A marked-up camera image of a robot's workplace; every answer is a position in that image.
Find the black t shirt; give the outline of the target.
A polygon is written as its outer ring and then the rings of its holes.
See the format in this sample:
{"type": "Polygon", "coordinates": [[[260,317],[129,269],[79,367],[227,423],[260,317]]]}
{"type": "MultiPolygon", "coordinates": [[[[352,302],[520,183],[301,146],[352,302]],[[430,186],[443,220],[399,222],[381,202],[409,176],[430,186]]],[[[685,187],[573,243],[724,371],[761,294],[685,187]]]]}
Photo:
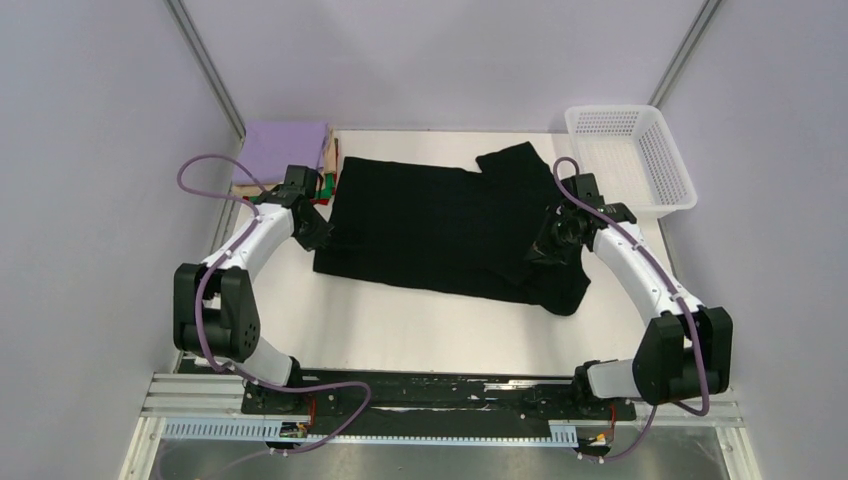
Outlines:
{"type": "Polygon", "coordinates": [[[529,142],[480,155],[478,171],[348,156],[317,273],[574,314],[591,283],[580,253],[527,260],[561,197],[529,142]]]}

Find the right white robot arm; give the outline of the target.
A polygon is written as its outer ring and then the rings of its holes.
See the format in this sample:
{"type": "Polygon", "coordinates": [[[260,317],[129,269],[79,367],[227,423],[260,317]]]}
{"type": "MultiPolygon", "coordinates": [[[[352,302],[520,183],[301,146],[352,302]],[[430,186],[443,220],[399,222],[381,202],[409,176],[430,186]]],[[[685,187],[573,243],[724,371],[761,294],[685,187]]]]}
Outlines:
{"type": "Polygon", "coordinates": [[[656,406],[689,399],[707,402],[729,386],[733,322],[722,307],[708,307],[657,260],[635,215],[608,204],[591,174],[557,182],[563,197],[550,206],[527,254],[529,261],[568,265],[582,251],[598,257],[615,275],[645,325],[633,358],[590,361],[571,403],[596,417],[611,398],[641,399],[656,406]]]}

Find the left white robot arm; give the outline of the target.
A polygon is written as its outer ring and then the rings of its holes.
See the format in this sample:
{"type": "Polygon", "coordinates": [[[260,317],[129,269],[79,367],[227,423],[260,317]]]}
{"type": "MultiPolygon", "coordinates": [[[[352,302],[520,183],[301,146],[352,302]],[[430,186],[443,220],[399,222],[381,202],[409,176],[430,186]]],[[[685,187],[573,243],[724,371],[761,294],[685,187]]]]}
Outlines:
{"type": "Polygon", "coordinates": [[[332,230],[313,198],[319,172],[292,165],[284,180],[248,202],[252,217],[200,263],[184,263],[173,281],[173,343],[268,388],[268,400],[283,413],[306,400],[299,362],[263,337],[253,281],[271,255],[293,239],[305,251],[325,247],[332,230]]]}

